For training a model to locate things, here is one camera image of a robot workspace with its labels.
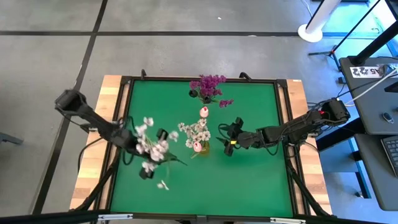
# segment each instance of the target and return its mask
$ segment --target keyboard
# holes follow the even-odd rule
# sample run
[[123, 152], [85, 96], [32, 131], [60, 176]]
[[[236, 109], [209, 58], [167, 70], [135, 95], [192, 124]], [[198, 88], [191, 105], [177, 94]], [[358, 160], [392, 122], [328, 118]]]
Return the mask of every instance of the keyboard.
[[398, 136], [388, 137], [381, 140], [384, 150], [386, 150], [388, 159], [396, 177], [398, 177]]

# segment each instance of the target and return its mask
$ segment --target gray floor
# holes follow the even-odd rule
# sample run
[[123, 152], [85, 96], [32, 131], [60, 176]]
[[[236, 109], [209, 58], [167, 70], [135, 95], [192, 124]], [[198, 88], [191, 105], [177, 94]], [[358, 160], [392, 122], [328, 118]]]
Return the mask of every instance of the gray floor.
[[[101, 1], [0, 1], [0, 30], [92, 30]], [[318, 3], [310, 3], [315, 12]], [[326, 24], [326, 32], [346, 32], [367, 10], [365, 4], [342, 4]], [[310, 16], [300, 0], [242, 1], [109, 1], [100, 30], [205, 30], [295, 32]], [[372, 17], [359, 32], [376, 32]], [[0, 35], [0, 131], [25, 139], [22, 146], [0, 145], [0, 216], [29, 213], [49, 160], [61, 116], [53, 101], [71, 88], [89, 37]], [[330, 50], [339, 38], [310, 44], [298, 37], [97, 37], [81, 92], [95, 107], [103, 75], [236, 77], [303, 80], [308, 101], [336, 96], [341, 86], [332, 59], [309, 52]], [[348, 39], [338, 57], [355, 55], [371, 40]], [[390, 55], [387, 47], [376, 55]], [[86, 134], [70, 126], [44, 212], [68, 210], [76, 179], [76, 163]], [[332, 209], [341, 218], [398, 219], [375, 213], [375, 201], [350, 198], [339, 189], [350, 177], [326, 175]], [[366, 204], [368, 210], [358, 209]]]

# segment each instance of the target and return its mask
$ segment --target green mat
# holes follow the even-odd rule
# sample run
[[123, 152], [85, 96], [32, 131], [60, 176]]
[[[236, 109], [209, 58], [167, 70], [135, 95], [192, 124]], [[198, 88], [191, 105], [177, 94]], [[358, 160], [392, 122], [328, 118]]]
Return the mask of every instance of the green mat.
[[[120, 162], [112, 212], [292, 217], [282, 148], [276, 156], [265, 149], [239, 149], [228, 157], [216, 139], [220, 136], [218, 125], [230, 124], [237, 116], [243, 119], [246, 131], [279, 125], [274, 86], [223, 83], [220, 88], [224, 95], [218, 99], [233, 98], [234, 103], [227, 108], [208, 106], [210, 154], [191, 159], [193, 150], [185, 146], [187, 137], [177, 125], [197, 122], [202, 105], [188, 96], [188, 82], [134, 82], [129, 115], [135, 125], [141, 125], [145, 116], [152, 117], [155, 125], [147, 131], [152, 139], [159, 128], [178, 131], [180, 137], [178, 142], [170, 142], [170, 151], [188, 166], [171, 162], [168, 179], [166, 164], [155, 170], [152, 180], [142, 180], [138, 174], [141, 158], [135, 157], [129, 166]], [[170, 190], [158, 189], [160, 180], [165, 180]]]

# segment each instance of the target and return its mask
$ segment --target sticker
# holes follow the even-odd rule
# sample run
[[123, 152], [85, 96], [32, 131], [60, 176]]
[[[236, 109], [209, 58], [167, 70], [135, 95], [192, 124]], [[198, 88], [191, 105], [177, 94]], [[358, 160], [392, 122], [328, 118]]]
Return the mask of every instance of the sticker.
[[350, 67], [354, 78], [381, 78], [379, 67]]

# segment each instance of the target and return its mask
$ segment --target wooden frame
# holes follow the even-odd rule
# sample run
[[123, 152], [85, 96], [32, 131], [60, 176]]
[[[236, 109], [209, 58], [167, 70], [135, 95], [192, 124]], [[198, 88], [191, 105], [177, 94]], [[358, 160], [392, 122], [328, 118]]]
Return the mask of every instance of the wooden frame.
[[[120, 75], [106, 75], [101, 86], [95, 111], [108, 121], [112, 121], [114, 117], [114, 110], [119, 94], [119, 88], [121, 86], [121, 80], [122, 76]], [[286, 96], [284, 94], [284, 89], [279, 88], [279, 96], [284, 122], [289, 120], [290, 110], [288, 109], [288, 107], [291, 107], [291, 115], [293, 118], [303, 115], [308, 110], [307, 101], [305, 99], [301, 80], [287, 80], [287, 89], [289, 92], [287, 98], [290, 100], [290, 105], [287, 105], [285, 103]], [[118, 116], [119, 118], [123, 116], [125, 102], [127, 94], [129, 92], [128, 90], [128, 85], [125, 85], [120, 104]], [[90, 143], [97, 138], [99, 138], [98, 133], [90, 133], [87, 143]], [[316, 145], [314, 138], [308, 138], [307, 142]], [[106, 146], [106, 141], [101, 140], [85, 151], [81, 162], [81, 168], [76, 180], [76, 186], [70, 208], [75, 208], [79, 206], [98, 183], [101, 175], [103, 161], [105, 159]], [[111, 151], [111, 157], [113, 157], [114, 152], [115, 150], [113, 149]], [[305, 185], [312, 193], [314, 198], [317, 200], [317, 202], [322, 206], [322, 208], [326, 212], [331, 213], [331, 207], [326, 191], [326, 184], [323, 178], [323, 172], [318, 152], [310, 146], [303, 145], [301, 146], [300, 157], [302, 161], [301, 167], [303, 170]], [[292, 159], [292, 162], [297, 169], [298, 167], [294, 159]], [[105, 208], [106, 199], [108, 197], [108, 189], [109, 181], [104, 187], [99, 208]], [[303, 203], [300, 189], [296, 186], [296, 184], [295, 194], [298, 213], [304, 214], [305, 204]]]

